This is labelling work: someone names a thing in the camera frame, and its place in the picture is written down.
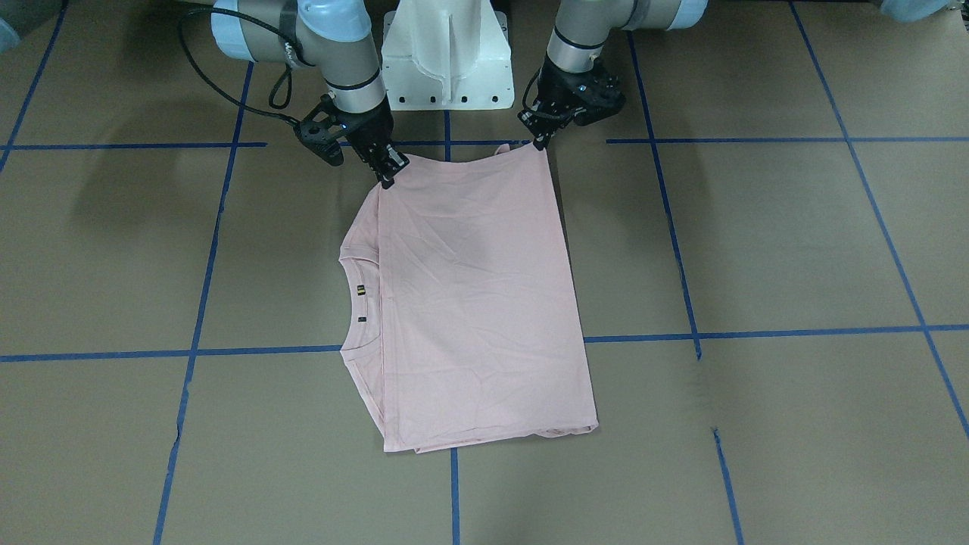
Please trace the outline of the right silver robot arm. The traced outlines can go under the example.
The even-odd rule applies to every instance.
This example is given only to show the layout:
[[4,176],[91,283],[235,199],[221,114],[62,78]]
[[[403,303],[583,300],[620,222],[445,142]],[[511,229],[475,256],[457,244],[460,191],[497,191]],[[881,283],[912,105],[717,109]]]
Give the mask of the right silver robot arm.
[[267,117],[293,129],[295,138],[330,166],[343,164],[349,144],[383,188],[409,161],[392,141],[394,120],[372,34],[361,1],[216,1],[209,27],[228,58],[269,62],[293,72],[314,69],[326,93],[300,120],[285,114],[288,100],[271,99]]

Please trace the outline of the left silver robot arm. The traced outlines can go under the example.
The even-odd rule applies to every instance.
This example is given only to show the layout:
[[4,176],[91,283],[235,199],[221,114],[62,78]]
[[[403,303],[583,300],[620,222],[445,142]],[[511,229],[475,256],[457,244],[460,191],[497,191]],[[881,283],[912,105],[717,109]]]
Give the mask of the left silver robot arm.
[[625,106],[619,79],[603,65],[603,46],[615,29],[686,29],[706,1],[562,1],[542,66],[529,80],[518,118],[544,151],[558,131],[588,126]]

